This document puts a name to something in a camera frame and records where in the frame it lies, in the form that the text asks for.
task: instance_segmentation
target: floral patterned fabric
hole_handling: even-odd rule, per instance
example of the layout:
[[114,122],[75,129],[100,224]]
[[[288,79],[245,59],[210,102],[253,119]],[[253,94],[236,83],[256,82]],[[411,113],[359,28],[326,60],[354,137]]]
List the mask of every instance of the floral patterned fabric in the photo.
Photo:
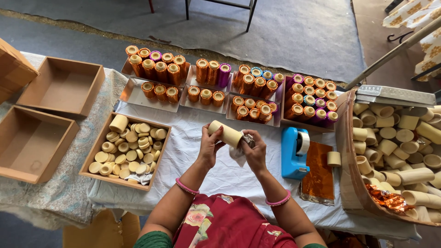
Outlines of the floral patterned fabric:
[[[23,53],[38,68],[42,55]],[[107,116],[119,99],[127,78],[113,69],[104,69],[105,79],[87,118],[75,115],[63,117],[76,120],[80,127],[52,179],[46,183],[29,184],[0,177],[0,211],[12,213],[44,229],[58,229],[65,225],[86,227],[93,216],[92,204],[87,199],[89,177],[78,175]],[[12,99],[0,105],[0,119],[14,104]]]
[[[441,15],[441,0],[411,0],[409,3],[393,12],[383,20],[383,26],[399,28],[405,26],[415,32],[424,28]],[[420,45],[426,53],[424,60],[415,66],[415,75],[441,63],[441,28],[435,30],[422,40]],[[441,73],[438,69],[419,78],[418,81],[428,81]]]
[[292,236],[268,223],[247,198],[197,195],[173,238],[174,247],[297,248]]

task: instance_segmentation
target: woman's right hand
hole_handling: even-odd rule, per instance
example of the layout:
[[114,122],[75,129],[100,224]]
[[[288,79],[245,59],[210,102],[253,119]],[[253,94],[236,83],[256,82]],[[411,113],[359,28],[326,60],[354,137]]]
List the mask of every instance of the woman's right hand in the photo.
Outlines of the woman's right hand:
[[247,158],[248,165],[254,174],[260,174],[266,171],[266,144],[263,142],[260,137],[259,132],[256,130],[244,130],[243,134],[253,136],[256,146],[254,148],[250,148],[248,144],[242,139],[240,140],[240,146],[245,153],[245,157]]

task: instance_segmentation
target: green sleeve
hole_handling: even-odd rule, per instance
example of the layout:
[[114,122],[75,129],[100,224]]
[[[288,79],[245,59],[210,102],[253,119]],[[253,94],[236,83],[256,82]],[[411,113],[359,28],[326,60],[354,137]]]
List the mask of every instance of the green sleeve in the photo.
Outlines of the green sleeve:
[[303,248],[326,248],[326,247],[321,244],[314,243],[314,244],[307,244]]
[[172,248],[172,240],[161,231],[152,231],[142,235],[133,248]]

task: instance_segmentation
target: woman's hand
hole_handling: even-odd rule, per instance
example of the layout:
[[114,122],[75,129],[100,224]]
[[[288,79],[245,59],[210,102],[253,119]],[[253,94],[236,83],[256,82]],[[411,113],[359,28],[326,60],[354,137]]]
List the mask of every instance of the woman's hand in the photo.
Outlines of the woman's hand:
[[201,149],[199,150],[198,160],[207,165],[208,169],[213,168],[216,163],[216,152],[225,145],[224,142],[217,143],[217,139],[224,132],[224,127],[220,126],[211,136],[208,135],[207,124],[202,127]]
[[260,137],[259,132],[256,130],[244,130],[243,134],[253,136],[253,139],[256,143],[254,148],[250,148],[248,144],[242,139],[240,140],[240,146],[245,153],[245,157],[247,158],[248,165],[254,174],[259,174],[266,171],[266,144],[263,142]]

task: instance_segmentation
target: blue tape dispenser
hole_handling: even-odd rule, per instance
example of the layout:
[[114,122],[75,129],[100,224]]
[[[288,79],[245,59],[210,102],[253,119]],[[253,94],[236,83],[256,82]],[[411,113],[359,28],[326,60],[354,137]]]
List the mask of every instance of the blue tape dispenser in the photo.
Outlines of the blue tape dispenser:
[[308,131],[284,128],[282,131],[282,177],[301,180],[309,173],[306,155],[310,139]]

